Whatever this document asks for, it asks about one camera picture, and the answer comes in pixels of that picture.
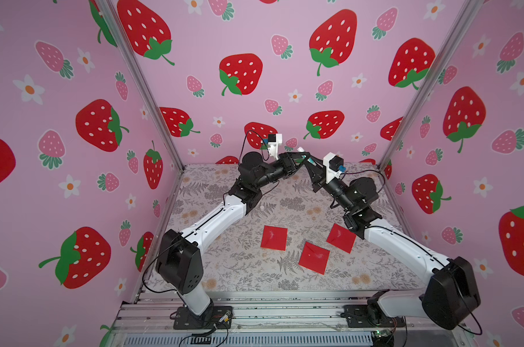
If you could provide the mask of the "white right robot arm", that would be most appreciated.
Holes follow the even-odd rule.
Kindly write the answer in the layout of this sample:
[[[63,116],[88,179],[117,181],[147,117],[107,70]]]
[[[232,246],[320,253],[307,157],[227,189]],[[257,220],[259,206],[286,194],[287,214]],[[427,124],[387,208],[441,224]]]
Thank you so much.
[[[323,160],[302,156],[315,191],[324,189],[344,210],[347,230],[385,250],[408,267],[425,284],[424,289],[382,291],[367,302],[369,321],[383,318],[428,318],[452,330],[481,304],[471,264],[462,257],[449,258],[402,234],[372,208],[378,199],[375,181],[360,177],[346,184],[343,160],[329,153]]]

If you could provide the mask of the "red envelope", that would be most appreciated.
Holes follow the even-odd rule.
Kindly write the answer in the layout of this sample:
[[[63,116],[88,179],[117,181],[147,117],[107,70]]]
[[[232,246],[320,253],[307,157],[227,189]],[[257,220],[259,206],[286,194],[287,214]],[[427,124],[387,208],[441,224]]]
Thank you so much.
[[[286,250],[288,229],[275,226],[264,226],[261,248],[270,250]]]
[[[349,231],[338,224],[334,224],[328,234],[327,242],[334,247],[350,254],[354,243],[357,239],[357,235]]]
[[[305,242],[302,254],[299,259],[299,265],[308,270],[312,270],[321,275],[325,274],[330,251],[318,247],[310,242]]]

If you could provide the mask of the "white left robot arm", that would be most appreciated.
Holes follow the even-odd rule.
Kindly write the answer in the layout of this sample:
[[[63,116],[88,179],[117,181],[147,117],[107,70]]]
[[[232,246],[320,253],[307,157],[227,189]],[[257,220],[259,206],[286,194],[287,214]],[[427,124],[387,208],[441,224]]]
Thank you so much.
[[[262,187],[294,175],[302,166],[319,168],[321,163],[307,152],[282,153],[272,163],[265,162],[258,152],[247,153],[238,166],[239,177],[216,208],[182,231],[165,232],[154,270],[175,288],[198,327],[209,324],[214,306],[201,285],[203,253],[254,209],[263,197]]]

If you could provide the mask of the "green white glue stick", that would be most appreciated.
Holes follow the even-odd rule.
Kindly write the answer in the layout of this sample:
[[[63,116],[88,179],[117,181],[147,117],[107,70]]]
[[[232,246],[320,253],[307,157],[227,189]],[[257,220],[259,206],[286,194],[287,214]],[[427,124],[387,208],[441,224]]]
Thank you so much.
[[[302,147],[298,148],[299,152],[305,152]],[[317,166],[317,163],[314,162],[314,160],[311,158],[311,156],[302,156],[303,160],[306,160],[308,163],[312,164],[313,166]]]

